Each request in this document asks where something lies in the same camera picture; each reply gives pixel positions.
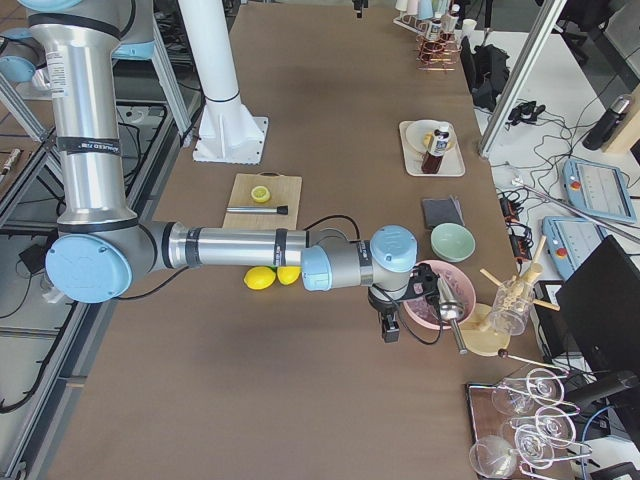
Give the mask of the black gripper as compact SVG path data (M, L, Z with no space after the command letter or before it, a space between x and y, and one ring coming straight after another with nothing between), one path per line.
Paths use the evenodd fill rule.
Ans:
M397 342L400 335L397 314L401 301L392 298L377 285L372 285L368 288L368 301L370 306L378 313L382 340L385 343Z
M363 0L353 0L353 9L357 18L363 17L363 10L365 9L365 2Z

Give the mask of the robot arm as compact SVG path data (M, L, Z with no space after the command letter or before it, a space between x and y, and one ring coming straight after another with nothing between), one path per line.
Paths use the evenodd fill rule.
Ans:
M148 273L203 265L298 266L310 291L364 286L386 341L398 338L401 302L424 293L417 242L401 226L369 240L334 230L188 228L142 222L124 193L112 59L122 46L152 47L148 1L29 1L52 90L66 208L46 256L52 283L70 298L101 303Z

